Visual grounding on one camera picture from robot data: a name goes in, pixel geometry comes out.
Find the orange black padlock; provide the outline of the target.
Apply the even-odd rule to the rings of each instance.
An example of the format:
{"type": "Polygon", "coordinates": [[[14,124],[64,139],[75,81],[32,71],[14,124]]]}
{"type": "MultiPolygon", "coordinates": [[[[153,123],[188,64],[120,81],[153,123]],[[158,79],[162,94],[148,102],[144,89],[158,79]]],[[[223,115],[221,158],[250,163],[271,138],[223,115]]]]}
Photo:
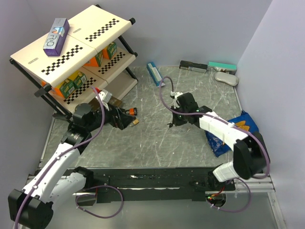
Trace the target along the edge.
{"type": "Polygon", "coordinates": [[[137,108],[136,107],[130,108],[129,110],[126,110],[125,113],[128,114],[128,115],[136,116],[137,115],[137,108]]]}

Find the brass padlock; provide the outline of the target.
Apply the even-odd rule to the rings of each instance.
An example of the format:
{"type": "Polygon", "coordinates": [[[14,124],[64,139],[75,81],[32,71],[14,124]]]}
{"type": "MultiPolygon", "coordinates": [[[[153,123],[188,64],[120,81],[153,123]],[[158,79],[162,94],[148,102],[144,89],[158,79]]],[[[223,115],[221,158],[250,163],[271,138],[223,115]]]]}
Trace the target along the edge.
{"type": "Polygon", "coordinates": [[[135,119],[130,126],[135,126],[139,123],[139,120],[138,119],[135,119]]]}

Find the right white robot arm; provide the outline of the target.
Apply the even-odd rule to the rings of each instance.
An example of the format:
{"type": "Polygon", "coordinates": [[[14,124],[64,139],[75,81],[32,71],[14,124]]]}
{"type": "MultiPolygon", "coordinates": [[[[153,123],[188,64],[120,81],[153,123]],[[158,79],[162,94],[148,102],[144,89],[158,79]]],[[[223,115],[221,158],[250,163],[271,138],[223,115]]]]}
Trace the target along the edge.
{"type": "Polygon", "coordinates": [[[250,133],[222,119],[207,106],[199,107],[191,93],[171,92],[174,99],[173,125],[186,123],[214,135],[233,151],[233,159],[217,166],[208,178],[209,187],[219,190],[234,178],[248,180],[270,166],[264,140],[259,132],[250,133]]]}

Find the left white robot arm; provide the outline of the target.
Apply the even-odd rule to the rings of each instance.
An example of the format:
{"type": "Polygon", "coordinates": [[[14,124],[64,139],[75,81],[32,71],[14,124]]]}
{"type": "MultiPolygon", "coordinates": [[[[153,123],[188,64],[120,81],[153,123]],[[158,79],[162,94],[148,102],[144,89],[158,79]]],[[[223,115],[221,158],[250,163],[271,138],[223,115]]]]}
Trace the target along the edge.
{"type": "Polygon", "coordinates": [[[111,104],[97,110],[87,103],[77,105],[68,130],[47,164],[21,191],[14,189],[9,194],[10,218],[15,225],[44,229],[55,210],[73,193],[92,190],[94,174],[89,169],[77,167],[65,180],[61,177],[93,140],[93,130],[101,131],[102,124],[123,130],[135,119],[134,115],[111,104]]]}

